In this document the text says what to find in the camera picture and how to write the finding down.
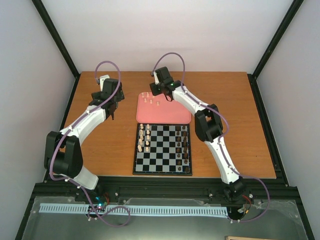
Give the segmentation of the black white chess board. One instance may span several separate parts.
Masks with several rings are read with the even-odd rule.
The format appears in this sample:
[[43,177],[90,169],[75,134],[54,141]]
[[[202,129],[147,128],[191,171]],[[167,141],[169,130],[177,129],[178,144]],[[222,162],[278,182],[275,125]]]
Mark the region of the black white chess board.
[[[143,124],[143,145],[142,152],[138,151],[140,139],[140,124]],[[176,162],[176,126],[180,126],[181,137],[181,165],[178,171]],[[187,128],[187,142],[188,142],[188,167],[189,172],[185,172],[186,165],[183,160],[183,136],[182,127]],[[150,131],[150,139],[147,140],[147,130]],[[167,175],[167,176],[192,176],[192,154],[191,154],[191,138],[189,124],[156,124],[156,123],[138,123],[136,130],[135,153],[133,159],[134,175]]]

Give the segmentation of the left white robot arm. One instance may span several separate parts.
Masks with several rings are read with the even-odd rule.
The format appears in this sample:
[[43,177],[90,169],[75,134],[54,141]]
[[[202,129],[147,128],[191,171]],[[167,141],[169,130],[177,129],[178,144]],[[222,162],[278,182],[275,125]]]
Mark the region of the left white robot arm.
[[73,181],[86,190],[92,201],[103,198],[104,188],[98,185],[98,176],[85,166],[81,145],[92,131],[109,117],[114,119],[118,102],[125,99],[122,83],[103,75],[99,78],[100,91],[91,94],[92,101],[85,111],[69,126],[46,137],[44,167],[66,182]]

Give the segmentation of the brown chess pieces back row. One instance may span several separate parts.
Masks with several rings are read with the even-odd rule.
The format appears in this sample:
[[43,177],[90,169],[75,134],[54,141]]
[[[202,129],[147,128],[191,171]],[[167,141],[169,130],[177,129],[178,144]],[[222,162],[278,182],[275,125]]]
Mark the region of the brown chess pieces back row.
[[188,154],[188,132],[187,132],[187,126],[183,125],[182,126],[182,132],[181,132],[182,138],[183,138],[183,163],[186,165],[185,172],[189,172],[189,154]]

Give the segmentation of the pink plastic tray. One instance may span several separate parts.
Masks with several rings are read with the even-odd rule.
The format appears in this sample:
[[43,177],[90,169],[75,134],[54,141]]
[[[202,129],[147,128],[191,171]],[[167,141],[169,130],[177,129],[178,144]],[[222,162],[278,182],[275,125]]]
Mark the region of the pink plastic tray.
[[179,102],[167,101],[163,94],[154,96],[149,92],[142,92],[138,95],[136,120],[144,124],[189,124],[191,113]]

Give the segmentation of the black aluminium frame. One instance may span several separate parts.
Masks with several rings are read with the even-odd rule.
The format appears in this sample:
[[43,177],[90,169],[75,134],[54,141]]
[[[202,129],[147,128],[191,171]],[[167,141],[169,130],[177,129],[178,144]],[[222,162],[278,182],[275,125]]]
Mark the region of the black aluminium frame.
[[[292,2],[254,72],[248,75],[248,80],[260,118],[268,150],[271,156],[273,167],[276,173],[276,179],[265,179],[264,183],[268,187],[272,187],[272,189],[270,190],[270,196],[272,199],[292,200],[294,198],[297,198],[297,209],[302,220],[303,229],[305,230],[307,239],[312,240],[314,239],[314,234],[312,232],[307,214],[305,212],[299,191],[297,187],[289,185],[257,83],[259,74],[267,64],[273,51],[276,49],[278,43],[280,42],[281,38],[283,37],[284,33],[286,32],[287,28],[289,27],[291,21],[294,19],[294,16],[298,12],[302,4],[303,1],[301,0],[294,0]],[[220,181],[216,178],[197,178],[195,180],[192,180],[190,178],[178,179],[160,177],[135,177],[132,180],[133,184],[129,184],[130,178],[128,177],[103,177],[102,179],[103,183],[105,183],[108,187],[112,186],[113,184],[123,184],[126,190],[133,190],[134,193],[141,194],[143,197],[157,196],[159,198],[178,197],[179,199],[181,199],[182,194],[185,193],[186,189],[188,188],[191,190],[191,196],[197,197],[200,194],[200,189],[203,189],[206,186],[212,187],[214,189],[220,186]],[[49,179],[49,175],[46,174],[43,182],[37,183],[33,189],[25,214],[18,229],[16,239],[21,240],[27,234],[27,225],[31,221],[31,217],[33,215],[31,210],[36,197],[71,197],[74,194],[76,194],[76,192],[72,190],[70,184],[52,181]]]

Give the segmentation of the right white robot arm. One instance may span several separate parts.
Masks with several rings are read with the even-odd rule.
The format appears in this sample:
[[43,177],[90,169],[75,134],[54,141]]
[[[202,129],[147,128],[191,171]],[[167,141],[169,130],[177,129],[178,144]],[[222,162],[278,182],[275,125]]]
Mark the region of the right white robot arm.
[[228,202],[235,202],[243,194],[245,185],[227,150],[222,124],[224,118],[217,106],[201,101],[181,81],[175,81],[167,67],[154,69],[150,75],[154,77],[154,83],[150,84],[153,95],[163,94],[167,101],[180,103],[194,116],[196,136],[209,148],[218,166],[223,183],[222,194]]

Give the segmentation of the clear acrylic sheet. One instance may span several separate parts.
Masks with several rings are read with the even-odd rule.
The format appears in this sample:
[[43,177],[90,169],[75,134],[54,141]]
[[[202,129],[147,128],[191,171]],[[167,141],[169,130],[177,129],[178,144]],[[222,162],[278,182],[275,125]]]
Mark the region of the clear acrylic sheet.
[[[293,200],[255,202],[236,220],[208,216],[40,213],[40,204],[85,204],[37,197],[21,240],[308,240]],[[126,206],[222,207],[197,200],[132,198]]]

